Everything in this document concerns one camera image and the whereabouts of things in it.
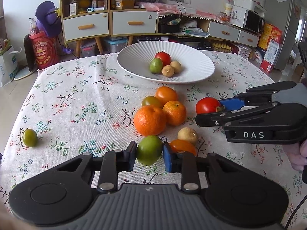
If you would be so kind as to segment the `person's right hand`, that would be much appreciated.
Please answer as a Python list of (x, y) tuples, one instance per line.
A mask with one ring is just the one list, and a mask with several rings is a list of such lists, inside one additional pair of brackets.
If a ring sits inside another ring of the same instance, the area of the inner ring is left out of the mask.
[(306, 166), (307, 158), (307, 141), (304, 140), (301, 144), (295, 143), (291, 145), (283, 145), (283, 150), (288, 156), (288, 160), (294, 170), (303, 172)]

